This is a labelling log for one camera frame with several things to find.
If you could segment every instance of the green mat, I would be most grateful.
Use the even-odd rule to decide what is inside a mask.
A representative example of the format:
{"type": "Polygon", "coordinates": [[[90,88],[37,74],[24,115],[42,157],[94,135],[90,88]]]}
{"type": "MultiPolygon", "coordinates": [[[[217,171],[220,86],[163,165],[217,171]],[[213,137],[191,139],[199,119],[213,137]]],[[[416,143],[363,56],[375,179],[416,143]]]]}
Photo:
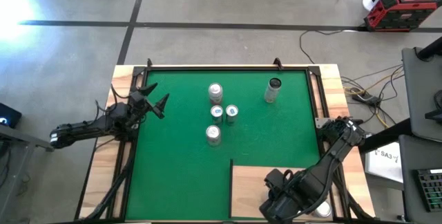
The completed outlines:
{"type": "Polygon", "coordinates": [[[150,101],[171,95],[166,117],[149,113],[140,127],[127,220],[228,220],[230,159],[271,167],[319,160],[304,71],[152,71],[147,81],[158,82],[150,101]],[[264,92],[272,77],[282,88],[268,104],[264,92]],[[218,147],[205,136],[213,82],[223,87],[224,110],[229,104],[239,109],[235,126],[220,126],[218,147]]]}

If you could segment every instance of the metal bracket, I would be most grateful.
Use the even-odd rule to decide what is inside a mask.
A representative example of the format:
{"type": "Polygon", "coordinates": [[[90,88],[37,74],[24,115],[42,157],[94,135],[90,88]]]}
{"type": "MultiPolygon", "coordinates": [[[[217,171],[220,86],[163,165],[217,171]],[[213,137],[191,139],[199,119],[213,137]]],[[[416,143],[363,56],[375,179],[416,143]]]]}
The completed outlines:
{"type": "Polygon", "coordinates": [[[147,67],[146,67],[146,71],[151,71],[152,70],[152,60],[151,58],[147,58],[147,67]]]}
{"type": "Polygon", "coordinates": [[[332,120],[331,118],[315,118],[315,126],[316,128],[321,128],[327,122],[332,120]]]}
{"type": "Polygon", "coordinates": [[[320,67],[319,66],[309,66],[309,71],[315,74],[316,76],[320,76],[320,67]]]}
{"type": "Polygon", "coordinates": [[[278,70],[281,71],[282,69],[284,69],[284,66],[281,63],[281,60],[279,60],[279,58],[275,58],[275,60],[273,61],[273,64],[278,65],[278,70]]]}
{"type": "Polygon", "coordinates": [[[136,66],[133,68],[132,72],[132,81],[131,81],[131,87],[129,90],[129,93],[135,92],[138,90],[137,88],[137,79],[139,75],[143,75],[145,73],[146,67],[136,66]]]}

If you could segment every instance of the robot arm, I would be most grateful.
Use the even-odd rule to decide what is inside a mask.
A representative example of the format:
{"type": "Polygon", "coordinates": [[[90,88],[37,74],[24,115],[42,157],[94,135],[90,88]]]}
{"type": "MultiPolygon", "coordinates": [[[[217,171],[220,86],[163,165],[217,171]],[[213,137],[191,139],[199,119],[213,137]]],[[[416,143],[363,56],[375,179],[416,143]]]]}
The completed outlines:
{"type": "Polygon", "coordinates": [[[109,135],[115,136],[116,140],[128,140],[135,130],[135,124],[140,123],[147,112],[152,111],[158,118],[164,118],[164,107],[169,94],[155,105],[146,99],[156,86],[157,83],[138,89],[128,96],[127,104],[123,102],[113,104],[96,120],[59,125],[50,133],[50,144],[60,149],[78,140],[109,135]]]}
{"type": "Polygon", "coordinates": [[[363,144],[364,131],[348,118],[329,121],[319,130],[321,139],[331,144],[316,165],[298,171],[281,173],[274,169],[265,178],[269,199],[261,206],[270,223],[291,223],[301,214],[314,211],[327,197],[332,174],[352,147],[363,144]]]}

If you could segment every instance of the table leg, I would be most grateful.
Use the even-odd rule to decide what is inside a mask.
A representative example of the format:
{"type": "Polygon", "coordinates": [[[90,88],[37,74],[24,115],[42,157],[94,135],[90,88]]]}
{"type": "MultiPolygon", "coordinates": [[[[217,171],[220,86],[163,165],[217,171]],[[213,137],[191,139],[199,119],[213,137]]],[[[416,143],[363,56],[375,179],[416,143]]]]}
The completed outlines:
{"type": "Polygon", "coordinates": [[[381,131],[365,140],[365,143],[359,147],[360,153],[371,152],[379,147],[398,140],[399,135],[412,136],[412,127],[410,119],[403,120],[394,126],[381,131]]]}

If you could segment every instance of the silver can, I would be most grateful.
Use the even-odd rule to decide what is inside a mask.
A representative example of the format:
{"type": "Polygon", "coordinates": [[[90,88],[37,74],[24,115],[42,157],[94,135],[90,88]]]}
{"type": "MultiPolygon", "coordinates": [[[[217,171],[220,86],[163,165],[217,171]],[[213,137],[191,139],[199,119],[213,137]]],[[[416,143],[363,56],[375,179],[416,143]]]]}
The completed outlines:
{"type": "Polygon", "coordinates": [[[221,106],[212,106],[210,109],[210,114],[212,115],[212,120],[214,124],[222,123],[222,107],[221,106]]]}
{"type": "Polygon", "coordinates": [[[313,211],[313,215],[319,218],[327,218],[332,214],[332,209],[328,202],[323,202],[313,211]]]}
{"type": "Polygon", "coordinates": [[[228,125],[235,124],[236,119],[238,118],[238,108],[235,105],[228,105],[226,107],[226,122],[228,125]]]}
{"type": "Polygon", "coordinates": [[[282,82],[278,78],[271,78],[264,94],[264,100],[267,103],[273,103],[279,94],[282,82]]]}
{"type": "Polygon", "coordinates": [[[209,86],[209,99],[214,105],[222,102],[222,86],[219,83],[212,83],[209,86]]]}
{"type": "Polygon", "coordinates": [[[221,143],[221,130],[216,125],[211,125],[206,129],[207,142],[211,146],[218,146],[221,143]]]}

